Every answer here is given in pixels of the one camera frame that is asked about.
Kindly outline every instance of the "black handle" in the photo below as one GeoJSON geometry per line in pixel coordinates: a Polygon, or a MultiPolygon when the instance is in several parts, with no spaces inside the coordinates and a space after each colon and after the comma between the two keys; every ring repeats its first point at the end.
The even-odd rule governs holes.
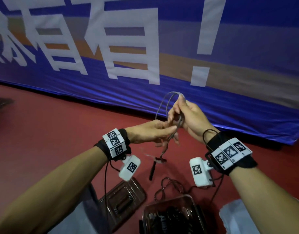
{"type": "Polygon", "coordinates": [[[153,179],[153,175],[155,172],[155,166],[156,166],[156,161],[154,161],[152,169],[150,170],[150,175],[149,175],[149,180],[151,181],[153,179]]]}

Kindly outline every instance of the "red carpet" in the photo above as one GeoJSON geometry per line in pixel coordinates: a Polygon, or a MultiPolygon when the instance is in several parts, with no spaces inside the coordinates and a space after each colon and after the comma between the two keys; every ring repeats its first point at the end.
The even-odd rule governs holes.
{"type": "MultiPolygon", "coordinates": [[[[10,97],[15,103],[0,114],[0,214],[3,209],[27,188],[70,158],[91,148],[101,136],[114,127],[125,128],[147,120],[97,109],[78,103],[63,101],[6,86],[0,86],[0,97],[10,97]]],[[[165,154],[168,162],[158,164],[153,181],[149,181],[152,160],[142,155],[140,148],[151,155],[159,155],[160,149],[147,143],[132,145],[132,151],[142,163],[135,177],[147,192],[146,204],[152,202],[160,188],[163,177],[180,181],[186,189],[194,184],[189,160],[203,157],[206,149],[185,131],[179,132],[180,146],[173,142],[165,154]]],[[[299,199],[299,141],[292,147],[272,151],[250,145],[260,169],[279,185],[299,199]]],[[[120,168],[121,162],[113,165],[120,168]]],[[[107,190],[120,182],[117,172],[109,167],[107,190]]],[[[104,195],[104,171],[93,180],[98,197],[104,195]]],[[[215,188],[195,189],[192,197],[205,205],[215,188]]],[[[167,189],[167,198],[179,195],[172,187],[167,189]]],[[[225,233],[218,216],[219,209],[239,196],[231,180],[223,181],[211,211],[216,224],[211,223],[216,233],[225,233]]],[[[142,218],[141,207],[116,233],[138,233],[138,220],[142,218]]]]}

